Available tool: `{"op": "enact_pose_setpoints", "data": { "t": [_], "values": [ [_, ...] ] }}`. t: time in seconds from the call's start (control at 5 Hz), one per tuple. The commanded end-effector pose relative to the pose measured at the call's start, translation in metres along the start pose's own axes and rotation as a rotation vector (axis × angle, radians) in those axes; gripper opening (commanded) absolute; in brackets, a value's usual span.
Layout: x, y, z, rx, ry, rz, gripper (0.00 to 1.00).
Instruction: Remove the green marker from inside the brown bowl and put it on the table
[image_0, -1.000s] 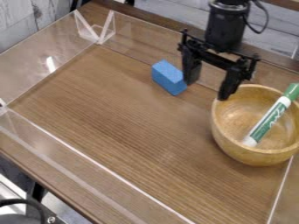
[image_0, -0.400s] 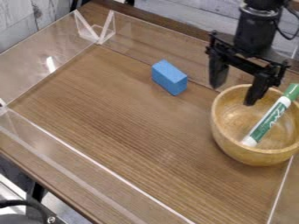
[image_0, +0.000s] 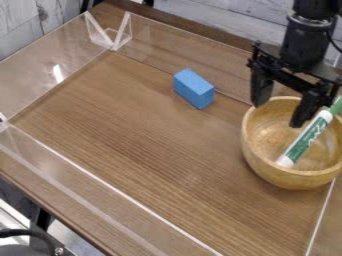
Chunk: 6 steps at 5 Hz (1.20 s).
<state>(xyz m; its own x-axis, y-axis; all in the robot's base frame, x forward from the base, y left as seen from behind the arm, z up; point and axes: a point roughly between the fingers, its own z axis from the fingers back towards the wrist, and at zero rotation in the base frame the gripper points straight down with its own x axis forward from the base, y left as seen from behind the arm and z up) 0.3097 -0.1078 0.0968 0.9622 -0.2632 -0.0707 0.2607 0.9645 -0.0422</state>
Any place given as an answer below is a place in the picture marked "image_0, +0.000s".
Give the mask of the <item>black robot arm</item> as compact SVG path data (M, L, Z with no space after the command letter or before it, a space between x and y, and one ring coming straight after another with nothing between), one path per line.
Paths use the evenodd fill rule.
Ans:
M252 72L250 97L256 107L272 97L274 82L302 95L289 125L301 128L318 109L330 107L342 87L342 76L325 64L329 45L342 53L333 41L342 0L294 0L288 15L282 45L257 41L248 62Z

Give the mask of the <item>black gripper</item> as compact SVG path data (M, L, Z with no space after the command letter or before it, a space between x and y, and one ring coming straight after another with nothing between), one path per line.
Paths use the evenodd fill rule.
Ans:
M261 41L253 43L253 53L248 60L252 71L252 102L262 106L270 99L274 82L301 94L290 126L301 128L312 120L324 106L330 106L342 88L342 76L336 68L324 61L309 67L298 67L286 62L281 56L281 47Z

